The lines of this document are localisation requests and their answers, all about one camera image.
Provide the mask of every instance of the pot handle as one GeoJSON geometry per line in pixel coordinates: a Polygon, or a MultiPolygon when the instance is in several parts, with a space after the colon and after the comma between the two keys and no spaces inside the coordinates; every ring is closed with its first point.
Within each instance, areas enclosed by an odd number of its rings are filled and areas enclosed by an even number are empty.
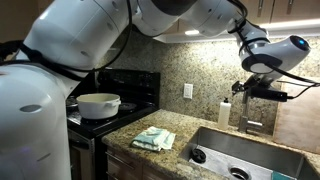
{"type": "Polygon", "coordinates": [[[113,101],[113,102],[107,102],[106,105],[107,106],[118,106],[121,104],[121,101],[120,100],[117,100],[117,101],[113,101]]]}

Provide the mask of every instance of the sink faucet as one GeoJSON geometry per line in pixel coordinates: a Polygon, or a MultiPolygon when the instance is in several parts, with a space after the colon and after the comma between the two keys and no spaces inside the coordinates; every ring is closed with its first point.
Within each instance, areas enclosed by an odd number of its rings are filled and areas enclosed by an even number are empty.
{"type": "Polygon", "coordinates": [[[243,93],[243,99],[242,104],[244,105],[242,115],[239,121],[239,132],[247,133],[248,129],[252,130],[261,130],[263,127],[263,124],[256,121],[249,120],[248,117],[248,109],[249,109],[249,94],[247,91],[244,91],[243,93]]]}

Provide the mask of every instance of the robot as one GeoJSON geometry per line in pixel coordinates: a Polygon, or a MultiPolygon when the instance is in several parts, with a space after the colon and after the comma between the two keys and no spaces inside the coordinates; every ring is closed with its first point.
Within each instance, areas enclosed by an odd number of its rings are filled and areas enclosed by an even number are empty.
{"type": "Polygon", "coordinates": [[[308,55],[297,36],[269,43],[245,14],[237,0],[53,1],[15,63],[0,66],[0,179],[71,179],[65,100],[128,24],[147,36],[178,19],[205,36],[227,30],[237,38],[242,67],[254,73],[252,86],[270,85],[281,77],[271,67],[288,71],[308,55]]]}

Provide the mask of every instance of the kitchen sink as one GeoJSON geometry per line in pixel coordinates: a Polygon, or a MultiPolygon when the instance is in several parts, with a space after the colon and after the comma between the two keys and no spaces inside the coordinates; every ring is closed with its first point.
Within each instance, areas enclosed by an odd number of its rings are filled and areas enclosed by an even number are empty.
{"type": "Polygon", "coordinates": [[[200,127],[179,155],[233,180],[320,180],[300,153],[200,127]]]}

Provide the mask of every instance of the white bottle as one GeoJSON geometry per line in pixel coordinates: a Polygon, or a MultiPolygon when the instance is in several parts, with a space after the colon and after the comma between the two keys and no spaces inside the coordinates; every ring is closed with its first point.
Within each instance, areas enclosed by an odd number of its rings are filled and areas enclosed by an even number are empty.
{"type": "Polygon", "coordinates": [[[228,102],[228,98],[225,98],[223,102],[220,103],[218,128],[221,130],[226,130],[228,128],[229,116],[230,116],[231,104],[228,102]]]}

